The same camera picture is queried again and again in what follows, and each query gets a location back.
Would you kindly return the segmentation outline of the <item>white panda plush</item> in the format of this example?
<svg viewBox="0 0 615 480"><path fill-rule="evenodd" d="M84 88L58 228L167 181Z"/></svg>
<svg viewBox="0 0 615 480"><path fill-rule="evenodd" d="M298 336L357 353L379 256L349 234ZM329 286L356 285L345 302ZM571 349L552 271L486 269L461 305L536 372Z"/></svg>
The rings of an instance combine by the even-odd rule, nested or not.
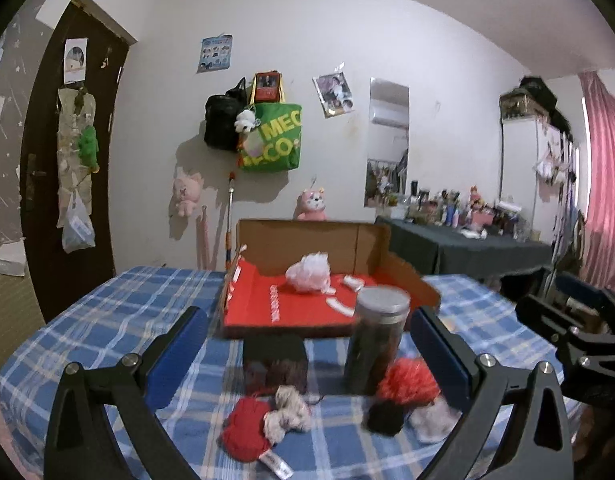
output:
<svg viewBox="0 0 615 480"><path fill-rule="evenodd" d="M246 108L237 115L235 122L235 130L238 133L249 133L255 128L257 128L258 125L259 122L257 120L256 113L254 113L253 110L249 110L249 108Z"/></svg>

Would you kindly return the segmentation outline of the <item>photo collage poster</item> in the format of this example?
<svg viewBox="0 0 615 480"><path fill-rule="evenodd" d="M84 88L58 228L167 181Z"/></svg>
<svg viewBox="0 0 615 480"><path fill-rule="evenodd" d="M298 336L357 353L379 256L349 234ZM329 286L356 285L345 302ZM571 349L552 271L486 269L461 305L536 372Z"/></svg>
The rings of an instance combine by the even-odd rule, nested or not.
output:
<svg viewBox="0 0 615 480"><path fill-rule="evenodd" d="M315 77L313 84L326 118L353 112L354 98L344 72Z"/></svg>

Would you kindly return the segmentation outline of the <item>dark glass jar silver lid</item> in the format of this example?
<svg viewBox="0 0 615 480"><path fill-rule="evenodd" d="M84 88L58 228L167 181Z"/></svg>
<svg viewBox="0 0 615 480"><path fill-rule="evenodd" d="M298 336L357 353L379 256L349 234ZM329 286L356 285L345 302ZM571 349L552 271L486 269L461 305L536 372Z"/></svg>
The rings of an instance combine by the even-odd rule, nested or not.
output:
<svg viewBox="0 0 615 480"><path fill-rule="evenodd" d="M410 303L408 294L393 286L369 286L357 293L343 374L348 393L376 393L399 349Z"/></svg>

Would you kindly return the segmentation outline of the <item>red yarn ball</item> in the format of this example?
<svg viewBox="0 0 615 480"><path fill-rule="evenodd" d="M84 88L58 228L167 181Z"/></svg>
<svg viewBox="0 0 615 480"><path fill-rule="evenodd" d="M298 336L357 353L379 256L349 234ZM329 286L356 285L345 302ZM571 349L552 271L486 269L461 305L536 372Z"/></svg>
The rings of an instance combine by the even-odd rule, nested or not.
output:
<svg viewBox="0 0 615 480"><path fill-rule="evenodd" d="M272 448L264 433L264 417L271 411L266 402L245 396L225 420L220 437L224 451L237 462L252 463Z"/></svg>

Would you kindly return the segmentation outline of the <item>white tissue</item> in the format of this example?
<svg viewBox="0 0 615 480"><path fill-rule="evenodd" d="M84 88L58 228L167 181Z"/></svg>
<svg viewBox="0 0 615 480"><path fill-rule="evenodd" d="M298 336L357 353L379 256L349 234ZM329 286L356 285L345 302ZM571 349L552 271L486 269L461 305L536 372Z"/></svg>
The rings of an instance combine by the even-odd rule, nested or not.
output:
<svg viewBox="0 0 615 480"><path fill-rule="evenodd" d="M444 396L438 396L430 404L415 408L408 421L419 442L434 444L449 437L460 417L461 411L449 406Z"/></svg>

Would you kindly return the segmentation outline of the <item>green plush on door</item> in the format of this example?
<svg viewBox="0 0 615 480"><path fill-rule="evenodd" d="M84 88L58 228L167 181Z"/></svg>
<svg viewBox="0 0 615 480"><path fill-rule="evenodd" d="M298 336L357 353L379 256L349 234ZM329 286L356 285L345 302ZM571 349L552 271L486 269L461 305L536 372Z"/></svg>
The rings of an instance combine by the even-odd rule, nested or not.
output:
<svg viewBox="0 0 615 480"><path fill-rule="evenodd" d="M99 147L96 129L93 126L86 126L82 130L78 140L78 147L81 164L96 174L99 171L97 160Z"/></svg>

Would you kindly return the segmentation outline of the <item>wall mirror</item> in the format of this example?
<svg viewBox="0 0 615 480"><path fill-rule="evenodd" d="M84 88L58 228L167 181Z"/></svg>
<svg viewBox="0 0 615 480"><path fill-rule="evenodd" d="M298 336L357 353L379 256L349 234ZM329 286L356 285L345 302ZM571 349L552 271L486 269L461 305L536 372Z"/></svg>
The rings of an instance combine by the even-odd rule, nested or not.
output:
<svg viewBox="0 0 615 480"><path fill-rule="evenodd" d="M364 206L395 204L407 188L409 88L370 79Z"/></svg>

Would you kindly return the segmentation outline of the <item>blue wall calendar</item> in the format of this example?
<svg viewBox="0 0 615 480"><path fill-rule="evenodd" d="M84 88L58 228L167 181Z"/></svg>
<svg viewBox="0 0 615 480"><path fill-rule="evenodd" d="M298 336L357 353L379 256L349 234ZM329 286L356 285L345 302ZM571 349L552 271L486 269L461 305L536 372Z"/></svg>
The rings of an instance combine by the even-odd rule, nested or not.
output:
<svg viewBox="0 0 615 480"><path fill-rule="evenodd" d="M224 34L202 39L197 73L228 70L232 59L232 49L232 35Z"/></svg>

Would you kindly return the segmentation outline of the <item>beige knotted rope toy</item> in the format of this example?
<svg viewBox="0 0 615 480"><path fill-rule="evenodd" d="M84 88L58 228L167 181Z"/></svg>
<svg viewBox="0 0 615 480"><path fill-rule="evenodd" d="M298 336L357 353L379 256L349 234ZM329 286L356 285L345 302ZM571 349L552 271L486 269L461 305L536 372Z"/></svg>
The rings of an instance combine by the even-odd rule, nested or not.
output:
<svg viewBox="0 0 615 480"><path fill-rule="evenodd" d="M272 445L280 444L291 431L312 429L309 404L294 386L279 386L274 396L274 408L263 417L263 434Z"/></svg>

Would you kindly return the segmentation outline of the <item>pink curtain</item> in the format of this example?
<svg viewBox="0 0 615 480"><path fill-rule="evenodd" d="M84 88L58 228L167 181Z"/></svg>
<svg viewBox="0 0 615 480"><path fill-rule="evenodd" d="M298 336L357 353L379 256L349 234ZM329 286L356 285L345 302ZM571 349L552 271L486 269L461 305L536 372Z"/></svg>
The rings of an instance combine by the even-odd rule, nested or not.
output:
<svg viewBox="0 0 615 480"><path fill-rule="evenodd" d="M615 292L615 96L595 72L580 74L591 153L585 280Z"/></svg>

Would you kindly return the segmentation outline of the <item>black pom-pom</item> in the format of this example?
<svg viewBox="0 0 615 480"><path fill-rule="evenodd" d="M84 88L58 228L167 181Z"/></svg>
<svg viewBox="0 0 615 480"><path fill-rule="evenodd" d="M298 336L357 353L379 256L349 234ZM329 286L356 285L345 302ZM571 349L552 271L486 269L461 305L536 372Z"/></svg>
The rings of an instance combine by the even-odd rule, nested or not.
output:
<svg viewBox="0 0 615 480"><path fill-rule="evenodd" d="M393 401L385 400L374 403L366 416L366 427L374 434L386 437L396 436L403 428L405 408Z"/></svg>

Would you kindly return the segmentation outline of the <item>pink cat plush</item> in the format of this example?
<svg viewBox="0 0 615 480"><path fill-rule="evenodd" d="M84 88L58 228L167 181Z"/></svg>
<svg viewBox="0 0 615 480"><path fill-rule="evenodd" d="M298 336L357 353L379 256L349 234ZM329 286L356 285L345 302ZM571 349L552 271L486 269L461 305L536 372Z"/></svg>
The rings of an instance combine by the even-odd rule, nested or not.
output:
<svg viewBox="0 0 615 480"><path fill-rule="evenodd" d="M296 218L300 221L325 221L325 190L304 190L298 199Z"/></svg>

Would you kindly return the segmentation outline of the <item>red white pom-pom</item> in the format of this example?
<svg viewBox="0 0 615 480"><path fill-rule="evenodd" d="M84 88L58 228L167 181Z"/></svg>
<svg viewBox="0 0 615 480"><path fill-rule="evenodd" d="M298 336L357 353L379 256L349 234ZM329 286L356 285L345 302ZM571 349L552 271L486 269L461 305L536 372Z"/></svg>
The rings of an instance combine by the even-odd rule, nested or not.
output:
<svg viewBox="0 0 615 480"><path fill-rule="evenodd" d="M428 405L440 394L440 387L422 358L395 360L377 388L380 399L403 406Z"/></svg>

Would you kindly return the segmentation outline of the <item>black backpack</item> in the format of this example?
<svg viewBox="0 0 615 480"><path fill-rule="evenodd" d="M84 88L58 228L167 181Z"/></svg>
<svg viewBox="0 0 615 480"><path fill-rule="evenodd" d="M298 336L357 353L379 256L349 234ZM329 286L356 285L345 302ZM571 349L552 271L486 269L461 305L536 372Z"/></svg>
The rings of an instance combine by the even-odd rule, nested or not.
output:
<svg viewBox="0 0 615 480"><path fill-rule="evenodd" d="M237 116L248 103L247 81L245 77L239 80L234 88L223 94L210 96L206 102L206 128L204 142L209 148L236 153L239 133L236 131Z"/></svg>

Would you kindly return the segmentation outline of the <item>green tote bag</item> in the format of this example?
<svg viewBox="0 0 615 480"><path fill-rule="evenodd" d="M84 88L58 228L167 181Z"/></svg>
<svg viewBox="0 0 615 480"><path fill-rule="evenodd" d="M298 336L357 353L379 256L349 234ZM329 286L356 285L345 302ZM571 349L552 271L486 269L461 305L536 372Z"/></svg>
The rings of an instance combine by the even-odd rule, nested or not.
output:
<svg viewBox="0 0 615 480"><path fill-rule="evenodd" d="M283 102L249 107L259 125L239 133L238 166L250 172L286 172L300 165L302 107Z"/></svg>

